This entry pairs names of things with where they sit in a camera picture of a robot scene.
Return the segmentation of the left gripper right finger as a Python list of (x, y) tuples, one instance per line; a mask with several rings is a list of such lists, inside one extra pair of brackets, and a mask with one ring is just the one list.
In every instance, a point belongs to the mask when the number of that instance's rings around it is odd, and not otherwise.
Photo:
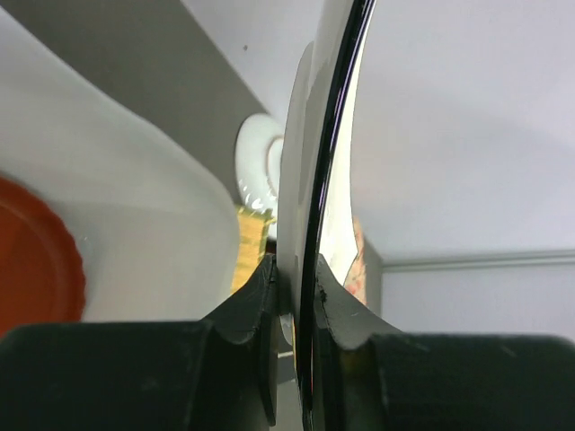
[(571, 430), (574, 345), (402, 332), (316, 265), (316, 430)]

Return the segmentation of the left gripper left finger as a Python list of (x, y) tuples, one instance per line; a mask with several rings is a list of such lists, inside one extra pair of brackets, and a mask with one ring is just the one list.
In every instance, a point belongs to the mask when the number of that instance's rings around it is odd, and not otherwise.
[(4, 430), (267, 430), (276, 423), (274, 256), (198, 321), (28, 325), (1, 341)]

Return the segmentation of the yellow woven square plate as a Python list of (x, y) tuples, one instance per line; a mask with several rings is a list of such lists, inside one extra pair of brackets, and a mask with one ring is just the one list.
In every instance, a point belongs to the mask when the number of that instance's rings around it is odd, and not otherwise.
[(266, 253), (269, 229), (275, 221), (270, 209), (259, 212), (236, 207), (240, 243), (230, 293), (234, 294), (250, 279)]

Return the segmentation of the white square plate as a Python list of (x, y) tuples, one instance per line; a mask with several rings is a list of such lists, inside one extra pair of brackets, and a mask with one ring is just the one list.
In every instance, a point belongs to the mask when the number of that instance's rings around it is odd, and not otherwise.
[(325, 2), (301, 56), (281, 155), (279, 312), (292, 340), (302, 425), (313, 429), (314, 300), (324, 263), (342, 284), (358, 249), (350, 198), (353, 115), (373, 1)]

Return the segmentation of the red round plate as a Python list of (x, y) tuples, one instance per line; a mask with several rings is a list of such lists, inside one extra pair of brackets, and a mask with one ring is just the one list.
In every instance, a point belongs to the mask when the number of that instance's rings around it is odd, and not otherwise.
[(1, 179), (1, 334), (80, 321), (86, 278), (61, 218), (24, 186)]

